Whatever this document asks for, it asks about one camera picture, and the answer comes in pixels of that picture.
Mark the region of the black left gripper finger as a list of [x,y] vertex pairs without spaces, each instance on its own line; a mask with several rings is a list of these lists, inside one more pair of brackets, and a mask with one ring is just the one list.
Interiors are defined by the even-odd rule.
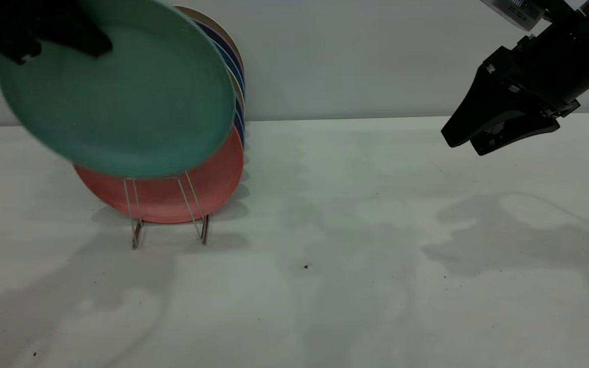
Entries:
[[112,51],[108,36],[88,18],[54,18],[43,21],[43,39],[100,57]]

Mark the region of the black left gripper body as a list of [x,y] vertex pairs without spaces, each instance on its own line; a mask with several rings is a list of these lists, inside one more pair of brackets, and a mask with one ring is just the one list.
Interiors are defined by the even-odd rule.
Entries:
[[40,39],[88,53],[76,1],[0,1],[0,55],[24,64],[40,55]]

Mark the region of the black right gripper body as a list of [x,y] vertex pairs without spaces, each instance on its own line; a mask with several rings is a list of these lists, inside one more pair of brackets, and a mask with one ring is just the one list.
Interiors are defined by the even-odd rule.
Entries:
[[545,117],[566,117],[581,105],[561,97],[538,72],[522,64],[519,53],[498,48],[477,69],[472,89],[479,97],[493,97],[501,105]]

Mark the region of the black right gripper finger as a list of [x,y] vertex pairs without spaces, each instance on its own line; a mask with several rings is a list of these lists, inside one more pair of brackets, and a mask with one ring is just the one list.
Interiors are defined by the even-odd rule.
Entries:
[[554,118],[525,115],[494,124],[475,135],[470,142],[477,154],[483,156],[519,140],[556,132],[559,128]]
[[503,121],[528,116],[524,111],[501,105],[493,97],[479,97],[476,90],[468,91],[460,107],[454,112],[441,132],[446,143],[454,148],[470,142],[486,128]]

